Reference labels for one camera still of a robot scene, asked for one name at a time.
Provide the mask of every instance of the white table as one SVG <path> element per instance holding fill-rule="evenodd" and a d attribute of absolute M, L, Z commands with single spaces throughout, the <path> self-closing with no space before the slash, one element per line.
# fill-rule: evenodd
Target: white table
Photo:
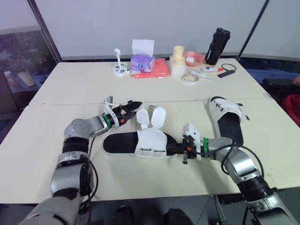
<path fill-rule="evenodd" d="M 233 101 L 242 103 L 250 118 L 241 125 L 244 145 L 261 159 L 270 187 L 300 186 L 299 128 L 272 99 Z M 177 141 L 181 141 L 181 128 L 187 122 L 192 122 L 202 136 L 214 137 L 207 100 L 157 104 L 167 111 L 163 130 Z M 102 104 L 26 107 L 0 146 L 0 203 L 38 203 L 50 197 L 51 176 L 61 153 L 65 127 L 75 118 L 101 113 L 102 107 Z M 184 165 L 182 156 L 168 160 L 111 157 L 102 149 L 109 134 L 137 128 L 132 119 L 118 130 L 111 129 L 95 139 L 91 160 L 99 174 L 99 188 L 94 201 L 239 191 L 217 161 L 204 158 L 200 162 L 189 160 Z"/>
<path fill-rule="evenodd" d="M 114 96 L 114 103 L 128 100 L 142 102 L 167 102 L 208 100 L 212 96 L 232 98 L 262 98 L 265 90 L 235 59 L 220 59 L 217 66 L 231 63 L 237 67 L 234 74 L 214 80 L 200 79 L 187 85 L 181 77 L 133 79 L 130 75 L 118 77 L 112 72 L 116 62 L 59 63 L 51 72 L 29 105 L 74 105 L 102 103 L 103 96 Z M 188 70 L 200 70 L 188 67 Z"/>

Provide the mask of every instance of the tape roll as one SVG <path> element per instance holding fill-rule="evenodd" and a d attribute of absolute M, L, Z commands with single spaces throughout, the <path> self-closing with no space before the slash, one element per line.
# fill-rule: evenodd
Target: tape roll
<path fill-rule="evenodd" d="M 186 84 L 196 84 L 199 81 L 199 77 L 195 74 L 185 74 L 182 76 L 181 80 Z"/>

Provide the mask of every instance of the white wall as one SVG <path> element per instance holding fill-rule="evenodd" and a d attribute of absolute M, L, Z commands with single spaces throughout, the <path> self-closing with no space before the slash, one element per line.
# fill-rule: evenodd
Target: white wall
<path fill-rule="evenodd" d="M 26 0 L 0 1 L 0 35 L 39 30 Z"/>
<path fill-rule="evenodd" d="M 231 31 L 224 52 L 237 54 L 264 0 L 36 0 L 63 59 L 131 55 L 133 38 L 154 39 L 155 54 L 173 46 L 206 53 L 217 27 Z"/>
<path fill-rule="evenodd" d="M 300 0 L 271 0 L 244 53 L 300 60 Z"/>

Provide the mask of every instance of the pink bowl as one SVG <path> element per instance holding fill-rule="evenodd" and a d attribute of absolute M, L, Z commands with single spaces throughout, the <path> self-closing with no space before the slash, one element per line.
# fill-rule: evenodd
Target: pink bowl
<path fill-rule="evenodd" d="M 200 63 L 203 63 L 204 59 L 205 59 L 205 55 L 202 55 L 200 53 L 196 53 L 194 51 L 186 51 L 183 53 L 183 57 L 184 59 L 187 58 L 187 56 L 193 57 L 195 59 L 195 62 L 186 62 L 186 64 L 188 66 L 192 66 L 192 67 L 196 67 L 199 66 Z"/>

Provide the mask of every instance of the black thermos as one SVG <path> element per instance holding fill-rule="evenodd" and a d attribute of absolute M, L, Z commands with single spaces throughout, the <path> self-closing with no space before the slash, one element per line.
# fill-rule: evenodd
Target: black thermos
<path fill-rule="evenodd" d="M 222 28 L 217 28 L 213 35 L 210 48 L 205 56 L 206 64 L 210 66 L 216 65 L 219 60 L 227 41 L 230 39 L 230 32 Z"/>

